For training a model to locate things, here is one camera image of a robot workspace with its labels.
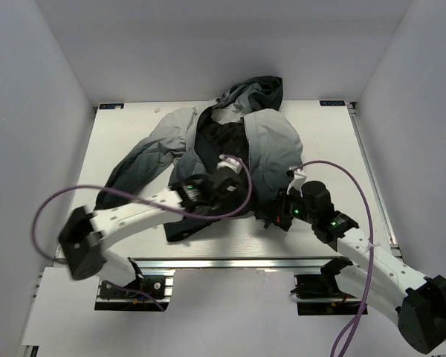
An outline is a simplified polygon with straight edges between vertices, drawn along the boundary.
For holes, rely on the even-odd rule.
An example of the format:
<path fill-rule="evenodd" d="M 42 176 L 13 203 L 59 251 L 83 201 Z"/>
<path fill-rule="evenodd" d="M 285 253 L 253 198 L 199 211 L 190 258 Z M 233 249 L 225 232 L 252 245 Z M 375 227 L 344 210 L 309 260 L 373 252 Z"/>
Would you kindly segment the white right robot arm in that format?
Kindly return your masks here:
<path fill-rule="evenodd" d="M 299 190 L 281 190 L 276 223 L 310 224 L 316 238 L 339 255 L 321 268 L 321 289 L 336 297 L 366 295 L 368 306 L 397 327 L 416 351 L 428 354 L 446 341 L 446 279 L 429 278 L 369 241 L 358 223 L 335 210 L 326 186 L 310 181 Z"/>

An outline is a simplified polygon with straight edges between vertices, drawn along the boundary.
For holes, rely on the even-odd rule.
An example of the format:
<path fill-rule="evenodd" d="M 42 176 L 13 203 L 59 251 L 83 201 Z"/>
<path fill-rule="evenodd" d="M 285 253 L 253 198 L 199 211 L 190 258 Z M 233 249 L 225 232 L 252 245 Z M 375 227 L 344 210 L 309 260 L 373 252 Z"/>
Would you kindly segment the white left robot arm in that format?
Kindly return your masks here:
<path fill-rule="evenodd" d="M 137 263 L 111 247 L 132 235 L 183 218 L 219 220 L 245 206 L 236 197 L 251 197 L 251 177 L 244 164 L 224 157 L 209 175 L 180 181 L 148 199 L 107 210 L 74 209 L 59 234 L 59 244 L 73 280 L 99 277 L 127 297 L 137 295 L 143 276 Z"/>

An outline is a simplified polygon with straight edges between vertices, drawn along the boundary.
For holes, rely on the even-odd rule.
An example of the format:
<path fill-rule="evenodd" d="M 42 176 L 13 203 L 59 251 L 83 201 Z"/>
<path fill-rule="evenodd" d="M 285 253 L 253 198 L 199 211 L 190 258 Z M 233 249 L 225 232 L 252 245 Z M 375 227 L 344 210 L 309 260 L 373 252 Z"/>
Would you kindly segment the grey black gradient jacket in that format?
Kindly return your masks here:
<path fill-rule="evenodd" d="M 280 112 L 282 78 L 253 77 L 209 102 L 165 115 L 112 170 L 106 186 L 136 194 L 168 166 L 170 184 L 211 174 L 220 155 L 236 156 L 251 174 L 253 193 L 242 211 L 267 219 L 269 207 L 289 184 L 286 171 L 302 164 L 303 144 Z"/>

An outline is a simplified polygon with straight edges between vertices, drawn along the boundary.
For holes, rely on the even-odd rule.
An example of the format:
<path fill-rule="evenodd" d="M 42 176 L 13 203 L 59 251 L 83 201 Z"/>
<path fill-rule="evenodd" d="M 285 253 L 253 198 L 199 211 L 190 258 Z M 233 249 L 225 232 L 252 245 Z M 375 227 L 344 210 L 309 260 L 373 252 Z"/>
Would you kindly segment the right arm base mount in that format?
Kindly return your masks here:
<path fill-rule="evenodd" d="M 297 274 L 290 294 L 296 298 L 299 316 L 343 316 L 358 312 L 360 302 L 339 289 L 336 276 L 352 266 L 346 257 L 335 257 L 317 274 Z"/>

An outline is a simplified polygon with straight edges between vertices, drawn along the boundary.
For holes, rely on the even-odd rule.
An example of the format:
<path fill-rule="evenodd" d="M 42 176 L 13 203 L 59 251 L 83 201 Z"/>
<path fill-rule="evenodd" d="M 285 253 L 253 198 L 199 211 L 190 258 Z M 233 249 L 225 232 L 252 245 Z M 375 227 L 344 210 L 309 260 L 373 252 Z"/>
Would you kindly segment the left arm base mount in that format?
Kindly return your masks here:
<path fill-rule="evenodd" d="M 97 274 L 100 282 L 94 309 L 164 312 L 172 295 L 174 273 L 168 268 L 148 268 L 139 261 L 131 261 L 124 268 L 106 264 Z"/>

